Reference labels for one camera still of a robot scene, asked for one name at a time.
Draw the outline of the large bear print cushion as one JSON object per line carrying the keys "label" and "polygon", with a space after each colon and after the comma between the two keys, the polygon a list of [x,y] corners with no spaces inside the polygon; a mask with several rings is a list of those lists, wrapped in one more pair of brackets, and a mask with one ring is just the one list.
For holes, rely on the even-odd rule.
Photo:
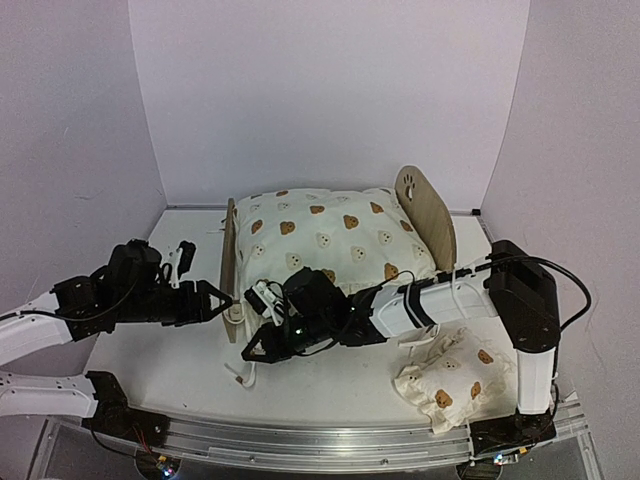
{"label": "large bear print cushion", "polygon": [[375,290],[438,269],[431,241],[389,188],[256,194],[229,215],[250,365],[386,342],[390,333],[368,318]]}

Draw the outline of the wooden pet bed frame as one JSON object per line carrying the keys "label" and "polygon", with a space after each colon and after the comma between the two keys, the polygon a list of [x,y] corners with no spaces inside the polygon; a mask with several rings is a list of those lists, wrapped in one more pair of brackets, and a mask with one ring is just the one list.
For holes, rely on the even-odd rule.
{"label": "wooden pet bed frame", "polygon": [[245,290],[279,283],[303,267],[321,270],[351,294],[406,272],[449,271],[455,230],[440,195],[421,170],[404,166],[391,187],[364,191],[298,188],[230,200],[224,226],[221,289],[234,302],[223,315],[230,342],[254,333]]}

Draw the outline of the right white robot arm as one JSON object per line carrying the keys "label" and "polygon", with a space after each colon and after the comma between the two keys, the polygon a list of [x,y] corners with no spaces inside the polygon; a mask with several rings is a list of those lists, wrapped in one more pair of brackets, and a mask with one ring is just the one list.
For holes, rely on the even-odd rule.
{"label": "right white robot arm", "polygon": [[551,440],[561,339],[554,277],[507,240],[482,265],[430,278],[384,280],[344,293],[325,270],[304,267],[284,282],[260,281],[245,293],[264,323],[242,357],[274,364],[337,345],[402,340],[411,354],[393,377],[395,391],[437,433],[468,424],[474,458],[520,452]]}

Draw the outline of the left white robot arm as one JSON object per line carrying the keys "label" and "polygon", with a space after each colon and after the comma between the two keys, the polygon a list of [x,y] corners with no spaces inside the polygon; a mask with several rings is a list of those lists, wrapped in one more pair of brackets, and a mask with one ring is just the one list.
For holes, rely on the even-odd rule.
{"label": "left white robot arm", "polygon": [[[119,324],[182,327],[206,323],[228,310],[232,298],[206,280],[186,280],[195,256],[183,241],[172,261],[145,240],[114,247],[92,274],[55,284],[37,299],[2,314],[1,362],[8,364],[48,347],[79,342]],[[93,433],[160,447],[168,416],[130,406],[116,376],[87,371],[46,377],[1,373],[1,414],[70,416]]]}

